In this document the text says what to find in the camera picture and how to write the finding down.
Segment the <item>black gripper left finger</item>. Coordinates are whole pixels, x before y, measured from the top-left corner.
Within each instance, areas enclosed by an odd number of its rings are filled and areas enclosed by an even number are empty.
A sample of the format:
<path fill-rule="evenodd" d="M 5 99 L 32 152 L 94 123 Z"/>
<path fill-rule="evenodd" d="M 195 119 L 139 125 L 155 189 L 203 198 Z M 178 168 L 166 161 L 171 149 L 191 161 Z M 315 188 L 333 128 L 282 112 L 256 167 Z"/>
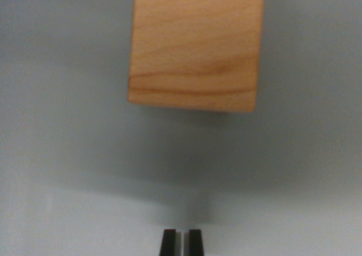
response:
<path fill-rule="evenodd" d="M 159 256 L 181 256 L 182 235 L 176 229 L 163 231 Z"/>

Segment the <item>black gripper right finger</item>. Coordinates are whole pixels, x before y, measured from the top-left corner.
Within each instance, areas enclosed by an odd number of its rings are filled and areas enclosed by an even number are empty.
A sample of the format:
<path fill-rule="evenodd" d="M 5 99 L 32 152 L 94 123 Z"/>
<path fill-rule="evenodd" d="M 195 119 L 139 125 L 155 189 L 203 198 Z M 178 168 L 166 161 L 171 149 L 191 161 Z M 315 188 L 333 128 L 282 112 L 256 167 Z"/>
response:
<path fill-rule="evenodd" d="M 200 229 L 190 229 L 184 233 L 184 256 L 204 256 L 204 246 L 202 240 L 202 231 Z"/>

